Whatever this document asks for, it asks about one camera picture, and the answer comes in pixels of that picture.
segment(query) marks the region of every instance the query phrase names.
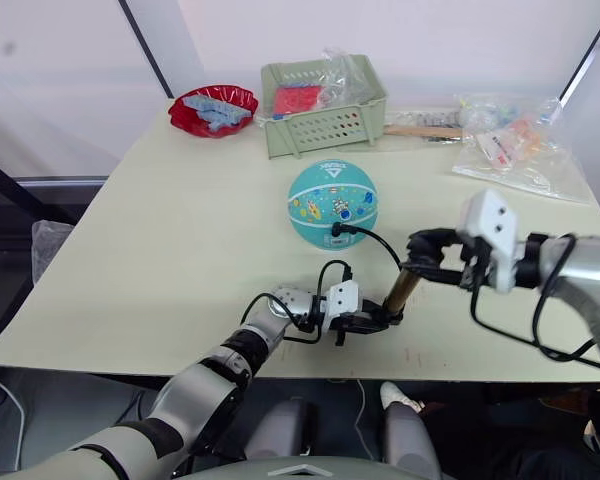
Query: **plastic basket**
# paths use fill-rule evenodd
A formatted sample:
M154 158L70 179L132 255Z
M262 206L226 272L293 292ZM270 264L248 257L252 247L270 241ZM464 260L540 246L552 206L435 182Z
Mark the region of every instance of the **plastic basket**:
M387 94L366 55L352 55L362 69L375 94L364 104L325 108L285 115L281 120L266 120L269 158L347 143L369 141L374 144L382 136ZM276 90L293 83L318 83L326 68L324 60L297 63L272 63L262 68L262 105L273 111Z

